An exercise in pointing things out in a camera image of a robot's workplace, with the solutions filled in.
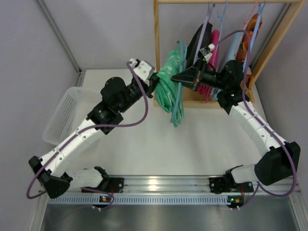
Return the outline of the green trousers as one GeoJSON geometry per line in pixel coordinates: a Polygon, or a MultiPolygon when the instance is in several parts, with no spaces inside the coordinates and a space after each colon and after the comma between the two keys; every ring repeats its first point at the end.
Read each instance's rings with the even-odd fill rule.
{"type": "Polygon", "coordinates": [[[155,88],[154,97],[159,106],[167,113],[171,113],[176,102],[178,85],[171,77],[180,72],[180,52],[172,50],[160,71],[156,74],[159,82],[155,88]]]}

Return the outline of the teal hanger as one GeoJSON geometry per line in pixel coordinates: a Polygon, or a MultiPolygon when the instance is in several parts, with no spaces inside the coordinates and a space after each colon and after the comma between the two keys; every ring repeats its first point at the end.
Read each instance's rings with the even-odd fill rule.
{"type": "MultiPolygon", "coordinates": [[[[180,53],[179,72],[182,72],[185,69],[187,46],[181,40],[177,41],[177,43],[179,44],[178,51],[180,53]]],[[[172,109],[170,122],[176,128],[181,124],[183,118],[184,118],[184,111],[182,105],[182,84],[178,83],[177,96],[174,103],[174,107],[172,109]]]]}

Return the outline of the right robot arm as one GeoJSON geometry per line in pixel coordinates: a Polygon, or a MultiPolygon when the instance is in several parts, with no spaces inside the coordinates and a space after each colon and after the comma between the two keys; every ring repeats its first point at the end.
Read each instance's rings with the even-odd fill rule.
{"type": "Polygon", "coordinates": [[[244,129],[257,147],[261,158],[256,164],[237,166],[226,171],[231,184],[256,181],[265,186],[287,177],[293,177],[292,189],[297,183],[296,171],[300,147],[279,136],[255,111],[249,97],[242,89],[243,65],[236,60],[228,61],[221,72],[211,70],[203,60],[172,76],[172,81],[191,90],[201,84],[220,89],[218,103],[244,129]]]}

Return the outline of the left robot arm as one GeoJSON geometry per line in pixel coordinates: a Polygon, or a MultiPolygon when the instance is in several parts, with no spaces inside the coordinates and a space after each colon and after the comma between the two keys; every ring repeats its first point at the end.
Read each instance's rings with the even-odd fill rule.
{"type": "Polygon", "coordinates": [[[152,75],[146,84],[134,75],[126,85],[120,77],[107,80],[101,90],[99,102],[79,127],[60,145],[42,157],[33,156],[29,161],[35,177],[44,192],[53,199],[68,190],[85,192],[104,191],[110,184],[110,176],[102,167],[69,170],[69,166],[97,140],[106,137],[114,128],[122,128],[122,114],[140,98],[152,98],[158,84],[158,76],[152,75]]]}

